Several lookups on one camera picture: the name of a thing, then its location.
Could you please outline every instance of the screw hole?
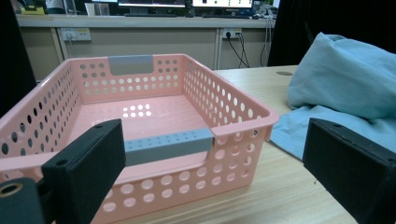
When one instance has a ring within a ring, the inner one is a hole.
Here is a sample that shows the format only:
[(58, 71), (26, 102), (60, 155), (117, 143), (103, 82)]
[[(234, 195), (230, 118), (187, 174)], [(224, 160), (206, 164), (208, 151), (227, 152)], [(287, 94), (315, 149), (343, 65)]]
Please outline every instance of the screw hole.
[(8, 197), (18, 191), (23, 187), (23, 184), (21, 183), (12, 183), (9, 185), (6, 185), (0, 189), (0, 198), (5, 198)]

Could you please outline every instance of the desk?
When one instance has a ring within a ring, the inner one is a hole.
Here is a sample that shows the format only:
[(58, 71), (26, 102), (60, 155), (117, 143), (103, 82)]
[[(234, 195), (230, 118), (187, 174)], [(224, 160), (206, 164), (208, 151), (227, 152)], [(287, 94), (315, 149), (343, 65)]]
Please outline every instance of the desk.
[[(220, 70), (218, 74), (278, 111), (289, 111), (286, 90), (296, 66)], [(356, 223), (303, 167), (264, 142), (253, 183), (193, 203), (120, 223)]]
[[(223, 29), (241, 28), (250, 67), (266, 64), (267, 20), (18, 15), (35, 78), (42, 80), (63, 60), (111, 55), (184, 53), (211, 69), (237, 68), (239, 59)], [(64, 41), (62, 28), (89, 28), (91, 41)], [(238, 38), (230, 41), (241, 55)]]

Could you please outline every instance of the basket bottom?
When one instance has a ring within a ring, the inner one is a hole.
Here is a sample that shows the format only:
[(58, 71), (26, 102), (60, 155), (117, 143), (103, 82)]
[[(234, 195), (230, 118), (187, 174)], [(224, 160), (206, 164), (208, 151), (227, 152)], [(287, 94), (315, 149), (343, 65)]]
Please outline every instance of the basket bottom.
[(108, 102), (81, 106), (67, 144), (110, 119), (122, 119), (125, 141), (208, 128), (184, 95)]

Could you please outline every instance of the black curtain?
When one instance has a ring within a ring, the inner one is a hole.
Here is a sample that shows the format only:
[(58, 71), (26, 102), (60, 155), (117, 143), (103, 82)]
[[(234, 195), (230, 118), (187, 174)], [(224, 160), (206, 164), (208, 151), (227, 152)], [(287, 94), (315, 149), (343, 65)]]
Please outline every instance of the black curtain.
[(10, 0), (0, 7), (0, 118), (35, 87), (35, 76)]
[(281, 0), (268, 66), (298, 64), (319, 32), (396, 53), (395, 12), (393, 0)]

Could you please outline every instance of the cable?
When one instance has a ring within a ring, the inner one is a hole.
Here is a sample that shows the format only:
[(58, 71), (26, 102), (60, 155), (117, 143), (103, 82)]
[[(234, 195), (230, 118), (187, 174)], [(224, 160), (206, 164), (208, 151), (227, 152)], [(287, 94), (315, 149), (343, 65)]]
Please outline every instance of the cable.
[(72, 52), (73, 52), (73, 56), (76, 57), (77, 54), (76, 54), (76, 52), (75, 52), (75, 50), (74, 50), (74, 47), (73, 47), (73, 44), (72, 44), (73, 36), (72, 36), (71, 34), (67, 34), (66, 37), (67, 37), (67, 40), (69, 41), (70, 49), (71, 49)]
[(238, 52), (236, 52), (235, 48), (233, 47), (233, 44), (231, 44), (231, 34), (230, 32), (227, 32), (227, 39), (228, 39), (228, 43), (230, 43), (231, 48), (233, 49), (233, 52), (235, 52), (236, 56), (239, 58), (240, 62), (243, 63), (245, 65), (246, 68), (249, 68), (249, 66), (244, 62), (244, 60), (239, 56)]
[[(265, 40), (264, 40), (264, 47), (262, 47), (262, 53), (265, 51), (265, 54), (264, 54), (264, 60), (265, 60), (265, 63), (266, 63), (266, 61), (267, 61), (267, 51), (268, 51), (268, 34), (269, 34), (269, 40), (270, 40), (270, 42), (272, 42), (272, 37), (271, 37), (271, 31), (272, 30), (272, 18), (271, 17), (268, 17), (267, 18), (267, 26), (266, 26), (266, 28), (265, 28)], [(264, 65), (262, 64), (262, 53), (260, 54), (260, 64), (261, 64), (261, 66), (262, 67), (264, 67)]]
[(245, 54), (245, 60), (247, 62), (247, 66), (250, 67), (250, 64), (248, 63), (248, 55), (245, 52), (245, 39), (244, 36), (241, 33), (237, 33), (239, 35), (239, 40), (241, 41), (241, 45), (242, 45), (242, 59), (244, 58), (244, 54)]

